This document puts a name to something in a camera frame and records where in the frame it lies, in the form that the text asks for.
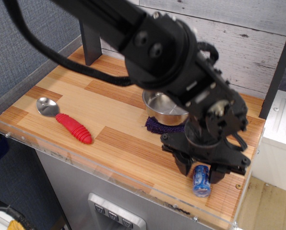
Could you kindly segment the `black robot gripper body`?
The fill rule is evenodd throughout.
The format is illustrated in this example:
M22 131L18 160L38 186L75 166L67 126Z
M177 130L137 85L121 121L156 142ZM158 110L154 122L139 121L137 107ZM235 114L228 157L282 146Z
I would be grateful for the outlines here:
M188 119L184 132L161 135L162 149L190 156L193 162L222 164L231 172L244 175L251 161L243 154L247 148L238 135L248 125L247 106L237 92L210 93L203 98L183 102L168 94L177 106L185 109Z

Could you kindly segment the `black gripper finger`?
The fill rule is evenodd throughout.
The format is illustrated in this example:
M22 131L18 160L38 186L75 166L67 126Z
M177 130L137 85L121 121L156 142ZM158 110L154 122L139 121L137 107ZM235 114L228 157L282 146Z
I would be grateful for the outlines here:
M211 164L210 167L210 183L211 184L216 184L220 182L226 174L230 174L231 169L227 165L222 165L222 164Z
M193 159L190 156L185 155L183 153L174 153L173 156L175 158L175 163L176 163L179 171L183 175L187 176L190 172L191 167L192 167Z

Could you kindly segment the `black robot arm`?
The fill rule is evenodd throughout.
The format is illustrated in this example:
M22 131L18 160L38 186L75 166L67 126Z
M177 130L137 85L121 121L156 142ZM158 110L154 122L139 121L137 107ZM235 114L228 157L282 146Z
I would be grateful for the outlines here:
M245 131L247 106L214 67L216 49L199 43L182 21L153 17L126 0L59 0L57 4L99 33L125 57L131 81L162 92L189 114L184 131L163 134L183 175L199 161L210 165L210 182L246 173L250 159L238 135Z

